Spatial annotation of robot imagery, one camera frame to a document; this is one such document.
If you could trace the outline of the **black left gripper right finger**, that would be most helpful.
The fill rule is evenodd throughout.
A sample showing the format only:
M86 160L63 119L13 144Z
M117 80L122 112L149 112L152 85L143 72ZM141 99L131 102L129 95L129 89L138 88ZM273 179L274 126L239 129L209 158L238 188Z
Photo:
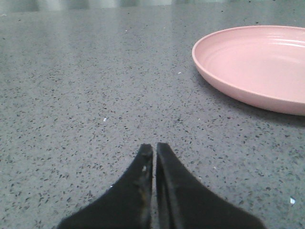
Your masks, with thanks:
M162 229L263 229L257 217L199 182L167 143L158 143L156 188Z

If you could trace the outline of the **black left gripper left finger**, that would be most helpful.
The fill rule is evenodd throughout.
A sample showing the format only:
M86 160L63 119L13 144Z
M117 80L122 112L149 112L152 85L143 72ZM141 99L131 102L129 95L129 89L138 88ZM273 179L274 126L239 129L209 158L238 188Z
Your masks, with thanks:
M148 229L151 226L153 148L142 144L131 165L100 198L63 219L60 229Z

